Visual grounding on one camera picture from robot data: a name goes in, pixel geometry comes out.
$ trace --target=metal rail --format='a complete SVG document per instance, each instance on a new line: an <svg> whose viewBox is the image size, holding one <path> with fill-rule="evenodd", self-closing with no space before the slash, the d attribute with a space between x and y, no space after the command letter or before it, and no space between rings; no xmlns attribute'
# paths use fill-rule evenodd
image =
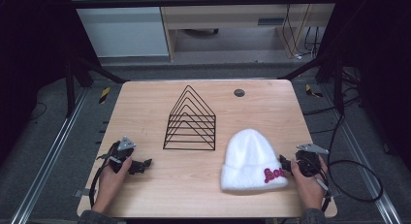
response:
<svg viewBox="0 0 411 224"><path fill-rule="evenodd" d="M37 200L39 199L40 194L45 187L48 176L51 173L51 170L54 167L55 162L57 161L58 155L60 154L61 149L63 148L64 143L69 136L70 131L79 115L82 104L84 103L84 98L87 94L87 88L82 88L79 96L76 100L76 107L71 116L67 117L64 121L60 132L57 134L57 137L52 144L48 155L40 168L39 172L36 175L33 183L30 186L30 189L26 193L23 201L19 205L17 211L15 212L12 223L13 224L23 224L28 220L33 207L36 205Z"/></svg>
<svg viewBox="0 0 411 224"><path fill-rule="evenodd" d="M332 92L327 88L326 85L322 85L323 90L325 91L325 97L327 97L329 103L332 105ZM339 114L336 110L333 110L335 117L338 118ZM354 159L367 166L368 168L372 169L370 163L366 159L363 151L361 150L361 147L359 143L357 142L357 139L354 135L354 133L351 131L351 128L349 124L344 121L341 125L341 130L344 134L345 140L347 141L348 148L354 157ZM379 184L378 181L375 177L372 177L369 175L369 173L366 172L366 170L360 170L362 173L364 182L368 188L368 191L373 197L376 197L378 195L379 189ZM383 193L383 196L381 199L379 199L377 202L375 202L377 208L380 210L381 216L383 217L384 221L389 224L400 224L402 223L401 219L398 216L398 213L395 210L395 207L393 203L391 202L389 196L387 195L386 192Z"/></svg>

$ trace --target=black wire rack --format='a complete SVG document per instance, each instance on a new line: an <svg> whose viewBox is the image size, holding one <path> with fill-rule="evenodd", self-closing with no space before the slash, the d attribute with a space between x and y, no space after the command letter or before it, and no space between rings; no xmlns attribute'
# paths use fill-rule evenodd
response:
<svg viewBox="0 0 411 224"><path fill-rule="evenodd" d="M187 85L170 112L163 149L215 150L215 126L214 112Z"/></svg>

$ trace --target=black pole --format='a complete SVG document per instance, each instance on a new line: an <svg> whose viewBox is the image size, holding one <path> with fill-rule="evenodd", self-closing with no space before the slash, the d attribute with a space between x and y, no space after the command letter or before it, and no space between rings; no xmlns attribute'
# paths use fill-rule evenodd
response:
<svg viewBox="0 0 411 224"><path fill-rule="evenodd" d="M48 6L74 9L148 8L184 6L327 4L341 0L80 0L48 2Z"/></svg>

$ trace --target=hand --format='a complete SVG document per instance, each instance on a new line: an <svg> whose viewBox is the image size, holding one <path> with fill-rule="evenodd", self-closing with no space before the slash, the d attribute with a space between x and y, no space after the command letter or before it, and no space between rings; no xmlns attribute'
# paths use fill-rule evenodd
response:
<svg viewBox="0 0 411 224"><path fill-rule="evenodd" d="M103 169L99 177L99 191L97 194L97 199L91 210L100 213L105 213L108 210L112 200L115 198L123 184L124 177L126 177L132 161L132 158L128 157L123 162L123 165L117 174L110 166L106 166Z"/></svg>
<svg viewBox="0 0 411 224"><path fill-rule="evenodd" d="M325 173L327 173L328 168L326 163L321 156L318 157L320 159L321 168ZM291 171L293 172L294 179L296 180L297 192L299 193L301 199L302 208L304 210L308 208L321 209L326 191L320 186L320 184L318 184L316 178L319 178L322 181L323 178L318 174L312 177L305 177L300 172L300 167L294 159L291 160Z"/></svg>

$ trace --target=black cable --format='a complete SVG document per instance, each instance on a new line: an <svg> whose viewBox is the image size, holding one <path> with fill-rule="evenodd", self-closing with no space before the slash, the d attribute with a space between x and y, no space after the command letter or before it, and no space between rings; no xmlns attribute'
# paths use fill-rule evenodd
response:
<svg viewBox="0 0 411 224"><path fill-rule="evenodd" d="M350 73L346 72L344 69L342 70L342 76L351 84L360 85L360 80L357 76L353 76Z"/></svg>
<svg viewBox="0 0 411 224"><path fill-rule="evenodd" d="M315 55L315 56L317 56L317 52L318 52L318 47L317 47L317 45L320 45L321 43L318 43L318 32L319 32L319 29L320 29L320 27L316 27L316 30L315 30L315 35L314 35L314 42L313 43L309 43L308 41L307 41L307 38L308 38L308 36L309 36L309 33L311 32L311 27L308 27L308 30L307 30L307 32L306 32L306 34L305 34L305 40L304 40L304 48L306 49L306 50L310 50L310 52L311 52L311 57L312 58L314 58L314 56L313 56L313 54Z"/></svg>
<svg viewBox="0 0 411 224"><path fill-rule="evenodd" d="M350 91L350 90L359 90L359 88L357 87L357 86L350 86L350 87L348 87L347 89L345 89L343 92L342 92L342 94L345 94L345 93L347 93L347 91Z"/></svg>
<svg viewBox="0 0 411 224"><path fill-rule="evenodd" d="M287 12L286 12L286 15L285 15L285 18L284 18L284 21L283 21L283 25L282 25L282 35L283 35L285 44L287 45L288 51L290 51L290 54L292 56L294 56L293 52L291 51L290 45L288 44L288 41L285 37L285 23L287 22L288 26L290 28L291 36L293 37L294 47L296 48L297 52L300 53L300 56L303 56L303 55L309 54L310 52L301 52L301 51L299 51L299 48L297 47L296 38L294 37L293 28L291 27L291 22L290 22L290 18L289 18L290 6L291 6L290 4L287 4Z"/></svg>
<svg viewBox="0 0 411 224"><path fill-rule="evenodd" d="M329 154L328 154L328 157L327 157L327 164L328 164L327 166L329 168L330 179L331 179L332 183L335 185L335 187L337 187L341 191L341 193L343 193L347 197L352 198L352 199L354 199L356 201L359 201L359 202L370 202L370 203L375 202L375 201L379 200L382 197L384 189L383 189L383 184L381 182L381 179L370 168L368 168L367 166L365 166L365 165L363 165L359 162L355 162L355 161L352 161L352 160L337 160L337 161L331 162L332 145L333 145L333 142L334 142L334 139L335 139L335 135L336 135L338 126L343 121L344 118L345 118L345 115L343 115L343 114L339 117L339 119L338 119L338 121L335 125L334 131L332 133L332 139L330 141ZM366 170L368 170L378 180L378 184L380 186L380 192L378 193L377 197L372 198L372 199L362 199L362 198L356 197L356 196L348 193L347 191L343 190L341 188L341 186L338 185L338 183L334 180L334 178L332 176L331 166L335 165L335 164L338 164L338 163L354 163L354 164L357 164L358 166L361 166L361 167L365 168Z"/></svg>
<svg viewBox="0 0 411 224"><path fill-rule="evenodd" d="M347 74L345 74L344 72L342 72L342 80L345 81L346 83L352 84L352 85L360 85L359 81L353 80L352 78L350 78L349 76L347 76Z"/></svg>
<svg viewBox="0 0 411 224"><path fill-rule="evenodd" d="M320 130L320 131L314 131L314 132L309 132L309 134L322 134L322 133L327 133L333 131L333 129L328 129L328 130Z"/></svg>
<svg viewBox="0 0 411 224"><path fill-rule="evenodd" d="M345 102L343 103L343 104L344 104L344 107L349 106L351 102L356 101L356 100L358 100L358 99L360 99L360 96L356 96L356 97L354 97L354 98L352 98L352 99L349 99L349 100L345 101ZM333 109L335 109L335 108L336 108L336 106L332 106L332 107L325 108L325 109L321 109L321 110L306 111L306 112L303 112L302 114L303 114L303 115L317 114L317 113L320 113L320 112L330 111L330 110L333 110Z"/></svg>

